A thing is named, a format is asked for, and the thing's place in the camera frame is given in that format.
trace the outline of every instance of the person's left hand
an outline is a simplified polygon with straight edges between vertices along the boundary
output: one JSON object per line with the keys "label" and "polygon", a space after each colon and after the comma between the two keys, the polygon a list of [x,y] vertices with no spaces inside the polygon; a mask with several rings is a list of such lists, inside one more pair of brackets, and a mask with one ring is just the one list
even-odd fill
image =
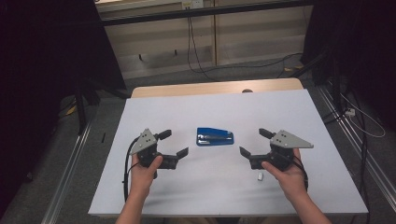
{"label": "person's left hand", "polygon": [[[132,156],[132,164],[137,164],[139,159],[137,155]],[[149,187],[151,186],[152,180],[154,178],[154,173],[157,171],[163,162],[162,156],[157,156],[151,163],[149,168],[143,167],[137,164],[132,168],[131,172],[131,191],[130,194],[137,194],[144,199],[149,196]]]}

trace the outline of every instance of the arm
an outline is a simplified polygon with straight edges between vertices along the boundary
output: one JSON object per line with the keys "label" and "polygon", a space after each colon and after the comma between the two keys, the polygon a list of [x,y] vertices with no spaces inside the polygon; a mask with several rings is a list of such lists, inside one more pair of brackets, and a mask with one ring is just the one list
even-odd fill
{"label": "arm", "polygon": [[[137,164],[139,159],[136,155],[132,156],[132,164]],[[132,168],[131,189],[125,205],[122,208],[117,224],[128,223],[138,224],[142,216],[143,204],[149,196],[149,187],[151,186],[154,173],[163,162],[163,157],[158,156],[152,162],[149,168],[137,164]]]}
{"label": "arm", "polygon": [[[293,151],[294,155],[300,159],[299,149],[295,148]],[[286,198],[291,202],[304,224],[331,223],[306,192],[304,174],[297,166],[292,165],[287,171],[281,172],[271,163],[264,161],[262,167],[279,181]]]}

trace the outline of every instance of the table surface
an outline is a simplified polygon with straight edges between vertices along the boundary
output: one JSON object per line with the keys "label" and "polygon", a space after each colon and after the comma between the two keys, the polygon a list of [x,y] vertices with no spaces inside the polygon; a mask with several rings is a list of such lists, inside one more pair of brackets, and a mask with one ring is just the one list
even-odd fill
{"label": "table surface", "polygon": [[[241,94],[245,89],[254,93]],[[270,150],[259,128],[284,129],[315,145],[301,154],[309,176],[308,192],[324,213],[367,212],[309,93],[298,79],[288,78],[135,89],[125,105],[89,214],[116,217],[120,213],[126,148],[147,127],[153,133],[172,130],[172,136],[159,143],[161,153],[174,155],[184,147],[190,153],[176,170],[158,171],[144,216],[295,215],[277,181],[263,170],[251,170],[239,153],[239,147],[252,155]],[[197,127],[232,131],[235,143],[198,147]],[[264,174],[263,181],[257,180],[259,173]]]}

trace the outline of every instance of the forearm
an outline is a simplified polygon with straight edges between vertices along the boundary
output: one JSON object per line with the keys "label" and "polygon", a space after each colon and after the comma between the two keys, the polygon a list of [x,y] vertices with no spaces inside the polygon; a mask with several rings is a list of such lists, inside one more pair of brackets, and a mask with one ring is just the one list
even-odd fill
{"label": "forearm", "polygon": [[290,202],[304,224],[331,223],[314,202],[312,202],[308,194],[291,198]]}
{"label": "forearm", "polygon": [[116,224],[139,224],[145,197],[138,194],[130,194],[122,208]]}

